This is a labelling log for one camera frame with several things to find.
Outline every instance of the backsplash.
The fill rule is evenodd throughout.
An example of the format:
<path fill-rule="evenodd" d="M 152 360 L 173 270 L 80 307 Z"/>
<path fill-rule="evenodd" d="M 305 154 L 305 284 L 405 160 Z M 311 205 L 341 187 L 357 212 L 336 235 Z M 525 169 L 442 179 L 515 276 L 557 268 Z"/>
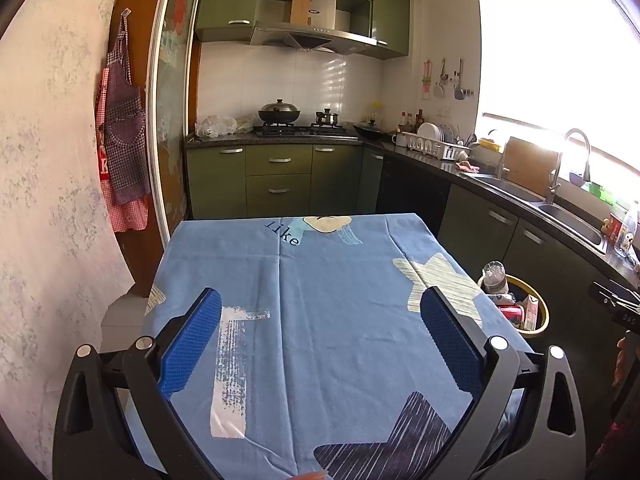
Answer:
<path fill-rule="evenodd" d="M 311 124 L 324 108 L 339 114 L 340 122 L 357 122 L 381 97 L 379 59 L 230 41 L 202 44 L 198 121 L 213 114 L 253 114 L 261 124 L 258 110 L 282 99 L 300 110 L 296 124 Z"/>

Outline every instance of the white mug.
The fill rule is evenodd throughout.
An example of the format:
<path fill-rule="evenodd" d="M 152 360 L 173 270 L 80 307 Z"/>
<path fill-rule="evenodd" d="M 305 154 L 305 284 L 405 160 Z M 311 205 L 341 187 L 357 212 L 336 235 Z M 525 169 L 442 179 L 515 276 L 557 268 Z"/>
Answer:
<path fill-rule="evenodd" d="M 404 134 L 395 134 L 391 136 L 391 142 L 394 143 L 399 148 L 406 147 L 406 137 Z"/>

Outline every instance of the wooden cutting board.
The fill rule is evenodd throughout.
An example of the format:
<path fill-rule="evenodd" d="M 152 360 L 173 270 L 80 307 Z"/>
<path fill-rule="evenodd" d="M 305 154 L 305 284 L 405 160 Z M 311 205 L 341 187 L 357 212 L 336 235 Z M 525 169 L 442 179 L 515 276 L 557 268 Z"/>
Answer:
<path fill-rule="evenodd" d="M 505 178 L 540 196 L 546 196 L 549 173 L 556 168 L 557 160 L 558 152 L 511 137 L 504 147 L 504 167 L 509 168 Z"/>

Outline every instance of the stainless steel sink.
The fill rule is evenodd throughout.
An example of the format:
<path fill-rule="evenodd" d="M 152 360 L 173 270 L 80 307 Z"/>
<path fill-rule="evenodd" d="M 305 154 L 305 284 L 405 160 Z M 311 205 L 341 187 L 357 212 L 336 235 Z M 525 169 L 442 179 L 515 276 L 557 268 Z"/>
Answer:
<path fill-rule="evenodd" d="M 503 190 L 510 195 L 519 198 L 520 200 L 524 200 L 525 202 L 538 203 L 544 202 L 544 199 L 536 195 L 535 193 L 530 192 L 523 187 L 518 186 L 508 180 L 500 180 L 499 178 L 495 178 L 491 175 L 475 175 L 470 174 L 474 179 L 479 180 L 480 182 L 484 182 L 485 184 L 489 184 L 489 186 L 497 187 L 498 189 Z"/>
<path fill-rule="evenodd" d="M 571 231 L 579 234 L 582 238 L 587 240 L 590 244 L 593 244 L 602 252 L 606 250 L 606 245 L 604 244 L 600 232 L 586 222 L 580 220 L 577 216 L 572 215 L 555 204 L 540 204 L 536 207 L 544 214 L 558 220 L 561 224 L 571 229 Z"/>

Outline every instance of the black countertop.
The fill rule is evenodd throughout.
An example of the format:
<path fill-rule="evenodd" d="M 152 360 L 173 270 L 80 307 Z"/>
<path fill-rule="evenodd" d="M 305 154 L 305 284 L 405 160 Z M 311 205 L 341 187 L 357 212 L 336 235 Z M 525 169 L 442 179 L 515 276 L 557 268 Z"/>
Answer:
<path fill-rule="evenodd" d="M 612 242 L 607 245 L 607 252 L 602 254 L 581 237 L 574 234 L 574 232 L 538 211 L 535 206 L 518 200 L 500 189 L 484 184 L 483 182 L 468 176 L 468 174 L 463 171 L 456 170 L 456 165 L 453 162 L 437 160 L 436 158 L 423 155 L 420 152 L 414 152 L 407 148 L 399 148 L 391 142 L 386 142 L 386 140 L 377 142 L 364 139 L 363 137 L 358 136 L 358 134 L 353 130 L 350 134 L 358 137 L 360 140 L 318 139 L 313 136 L 263 137 L 257 136 L 254 133 L 248 133 L 231 134 L 213 139 L 198 139 L 192 137 L 187 142 L 187 149 L 210 148 L 214 146 L 240 146 L 249 144 L 350 144 L 356 146 L 363 144 L 368 148 L 379 150 L 384 153 L 384 155 L 394 156 L 409 164 L 416 164 L 427 171 L 431 171 L 439 176 L 444 176 L 452 184 L 463 187 L 464 189 L 495 203 L 497 206 L 506 209 L 519 218 L 526 220 L 530 224 L 551 235 L 553 238 L 587 260 L 607 278 L 622 286 L 638 290 L 640 279 L 632 269 L 631 264 L 617 256 L 613 250 Z M 483 173 L 492 173 L 489 168 L 481 167 L 481 171 Z"/>

